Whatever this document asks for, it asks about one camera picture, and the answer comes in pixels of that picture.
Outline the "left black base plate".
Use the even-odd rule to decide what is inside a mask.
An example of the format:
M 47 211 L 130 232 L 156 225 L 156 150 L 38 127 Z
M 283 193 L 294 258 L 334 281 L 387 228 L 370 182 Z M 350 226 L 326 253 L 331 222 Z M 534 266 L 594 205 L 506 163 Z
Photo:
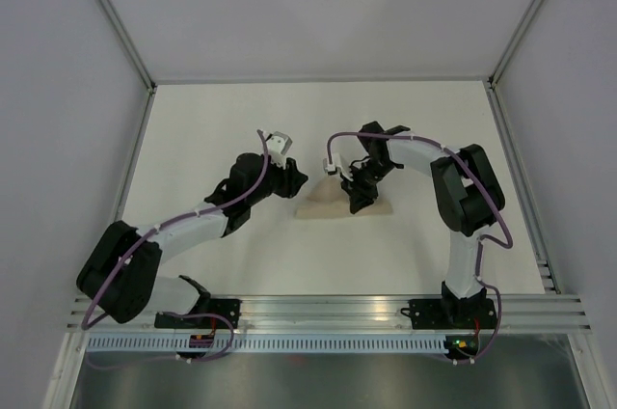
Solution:
M 200 301 L 187 314 L 157 313 L 154 327 L 175 330 L 212 328 L 235 330 L 241 315 L 241 304 L 241 300 L 237 298 L 209 298 Z

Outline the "aluminium side rail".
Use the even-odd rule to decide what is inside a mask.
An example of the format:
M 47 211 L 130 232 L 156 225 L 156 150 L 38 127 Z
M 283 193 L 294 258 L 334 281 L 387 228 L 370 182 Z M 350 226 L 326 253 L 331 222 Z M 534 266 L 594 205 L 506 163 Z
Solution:
M 140 115 L 130 142 L 128 143 L 126 161 L 122 168 L 119 189 L 114 200 L 111 214 L 107 221 L 107 226 L 119 220 L 124 212 L 130 185 L 135 173 L 137 161 L 141 151 L 142 143 L 148 127 L 150 113 L 156 97 L 158 86 L 154 85 L 149 91 L 145 103 L 141 107 Z
M 515 137 L 507 121 L 502 102 L 498 96 L 496 84 L 493 82 L 492 78 L 488 78 L 483 82 L 483 85 L 496 124 L 497 134 L 513 180 L 532 250 L 543 280 L 545 293 L 561 294 L 562 290 L 550 261 L 548 246 L 528 186 L 523 163 L 515 144 Z

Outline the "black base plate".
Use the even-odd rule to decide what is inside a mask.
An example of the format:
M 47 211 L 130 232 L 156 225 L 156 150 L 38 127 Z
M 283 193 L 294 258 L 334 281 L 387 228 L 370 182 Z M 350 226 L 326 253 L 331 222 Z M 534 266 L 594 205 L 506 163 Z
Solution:
M 491 299 L 466 303 L 412 298 L 399 312 L 410 319 L 414 330 L 492 330 L 497 325 L 496 307 Z
M 157 313 L 154 327 L 175 330 L 212 328 L 235 330 L 241 315 L 241 304 L 241 300 L 237 298 L 209 298 L 200 301 L 187 314 Z

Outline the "aluminium front mounting rail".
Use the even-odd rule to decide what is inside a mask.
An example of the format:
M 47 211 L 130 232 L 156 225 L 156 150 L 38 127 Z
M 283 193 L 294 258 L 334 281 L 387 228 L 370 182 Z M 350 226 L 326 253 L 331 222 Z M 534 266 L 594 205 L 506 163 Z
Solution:
M 414 333 L 400 310 L 405 295 L 247 295 L 240 298 L 242 333 Z M 572 294 L 505 294 L 500 331 L 505 334 L 588 333 L 583 303 Z

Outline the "left aluminium frame post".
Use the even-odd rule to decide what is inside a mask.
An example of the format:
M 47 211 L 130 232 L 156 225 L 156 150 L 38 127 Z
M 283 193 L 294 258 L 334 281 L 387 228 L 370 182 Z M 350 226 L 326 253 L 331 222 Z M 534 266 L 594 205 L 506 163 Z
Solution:
M 115 34 L 121 49 L 127 57 L 130 65 L 137 73 L 142 84 L 149 93 L 153 93 L 156 88 L 156 83 L 153 80 L 146 64 L 143 61 L 134 41 L 129 35 L 125 25 L 122 22 L 121 16 L 118 13 L 116 6 L 112 0 L 95 0 L 98 7 L 101 9 L 103 16 L 110 25 Z

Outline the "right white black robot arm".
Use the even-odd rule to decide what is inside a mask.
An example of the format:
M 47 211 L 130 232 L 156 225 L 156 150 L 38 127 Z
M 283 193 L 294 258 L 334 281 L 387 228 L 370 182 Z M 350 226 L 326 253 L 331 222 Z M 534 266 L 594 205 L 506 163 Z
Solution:
M 413 169 L 432 180 L 437 209 L 449 230 L 449 261 L 438 300 L 411 299 L 401 313 L 416 330 L 494 329 L 500 307 L 482 277 L 484 246 L 509 250 L 513 236 L 501 214 L 505 196 L 484 149 L 453 149 L 403 125 L 383 129 L 367 123 L 355 134 L 364 158 L 344 164 L 332 151 L 325 171 L 338 175 L 351 213 L 377 204 L 379 183 L 393 170 Z

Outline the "beige cloth napkin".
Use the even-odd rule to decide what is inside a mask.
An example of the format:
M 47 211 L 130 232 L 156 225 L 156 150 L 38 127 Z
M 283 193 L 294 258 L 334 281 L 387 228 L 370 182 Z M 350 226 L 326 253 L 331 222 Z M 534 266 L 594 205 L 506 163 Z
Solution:
M 341 189 L 337 177 L 326 176 L 308 193 L 297 207 L 294 217 L 299 220 L 331 220 L 349 217 L 382 216 L 393 213 L 390 202 L 379 198 L 376 203 L 356 213 L 350 210 L 349 196 Z

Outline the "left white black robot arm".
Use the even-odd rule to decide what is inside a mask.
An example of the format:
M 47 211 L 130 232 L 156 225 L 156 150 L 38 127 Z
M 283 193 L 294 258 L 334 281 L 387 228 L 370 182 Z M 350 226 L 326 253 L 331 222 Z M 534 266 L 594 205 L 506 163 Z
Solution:
M 249 221 L 253 206 L 270 196 L 291 199 L 308 180 L 291 157 L 278 164 L 268 155 L 243 153 L 212 194 L 193 209 L 150 226 L 112 223 L 76 280 L 91 300 L 83 329 L 98 323 L 96 309 L 101 309 L 101 318 L 123 324 L 147 308 L 157 311 L 163 325 L 179 321 L 202 327 L 210 317 L 210 292 L 187 275 L 159 275 L 160 266 L 206 241 L 238 231 Z

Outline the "right aluminium side rail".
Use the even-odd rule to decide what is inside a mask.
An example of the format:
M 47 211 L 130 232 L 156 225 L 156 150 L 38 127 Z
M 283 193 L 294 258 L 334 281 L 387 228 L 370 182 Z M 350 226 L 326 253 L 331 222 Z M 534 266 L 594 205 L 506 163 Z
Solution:
M 561 294 L 562 290 L 550 261 L 548 246 L 528 186 L 523 163 L 515 144 L 515 137 L 507 121 L 502 102 L 498 96 L 496 84 L 493 82 L 492 78 L 488 78 L 483 82 L 483 85 L 496 124 L 497 134 L 513 180 L 532 250 L 543 280 L 545 293 Z

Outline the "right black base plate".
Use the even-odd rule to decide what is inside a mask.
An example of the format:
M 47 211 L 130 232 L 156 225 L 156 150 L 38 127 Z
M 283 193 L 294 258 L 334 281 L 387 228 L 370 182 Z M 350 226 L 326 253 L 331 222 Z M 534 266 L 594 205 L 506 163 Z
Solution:
M 399 312 L 410 319 L 414 330 L 492 330 L 497 325 L 496 307 L 491 299 L 466 303 L 412 298 Z

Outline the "left aluminium side rail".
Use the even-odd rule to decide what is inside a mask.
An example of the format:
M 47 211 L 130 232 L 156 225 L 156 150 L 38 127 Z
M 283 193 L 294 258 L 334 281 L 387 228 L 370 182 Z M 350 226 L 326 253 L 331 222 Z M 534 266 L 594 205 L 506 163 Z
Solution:
M 141 107 L 140 115 L 130 142 L 128 143 L 126 161 L 122 168 L 119 189 L 114 200 L 111 214 L 107 221 L 107 226 L 119 220 L 124 212 L 130 185 L 135 173 L 137 161 L 141 151 L 142 143 L 148 127 L 150 113 L 156 97 L 158 86 L 154 85 L 149 91 L 145 103 Z

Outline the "aluminium frame post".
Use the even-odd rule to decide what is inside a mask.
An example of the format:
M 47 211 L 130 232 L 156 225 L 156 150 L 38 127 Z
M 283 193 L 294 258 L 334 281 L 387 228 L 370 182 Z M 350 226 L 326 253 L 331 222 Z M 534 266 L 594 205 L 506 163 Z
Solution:
M 110 25 L 115 34 L 121 49 L 127 57 L 130 65 L 137 73 L 142 84 L 149 93 L 153 93 L 156 88 L 156 83 L 153 80 L 146 64 L 143 61 L 134 41 L 129 35 L 125 25 L 122 22 L 121 16 L 118 13 L 116 6 L 112 0 L 95 0 L 98 7 L 101 9 L 103 16 Z
M 546 1 L 547 0 L 530 0 L 494 69 L 485 80 L 485 87 L 487 89 L 494 90 L 496 88 L 497 83 L 510 66 L 513 58 L 523 43 L 526 34 L 530 30 L 540 11 L 543 9 Z

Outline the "right aluminium frame post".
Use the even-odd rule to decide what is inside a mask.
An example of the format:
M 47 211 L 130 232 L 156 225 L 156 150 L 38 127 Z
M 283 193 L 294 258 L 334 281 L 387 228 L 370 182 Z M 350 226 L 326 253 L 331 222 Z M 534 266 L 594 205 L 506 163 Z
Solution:
M 485 87 L 487 89 L 494 90 L 496 88 L 497 83 L 510 66 L 513 58 L 523 43 L 526 34 L 530 30 L 540 11 L 543 9 L 546 1 L 547 0 L 530 0 L 494 69 L 485 80 Z

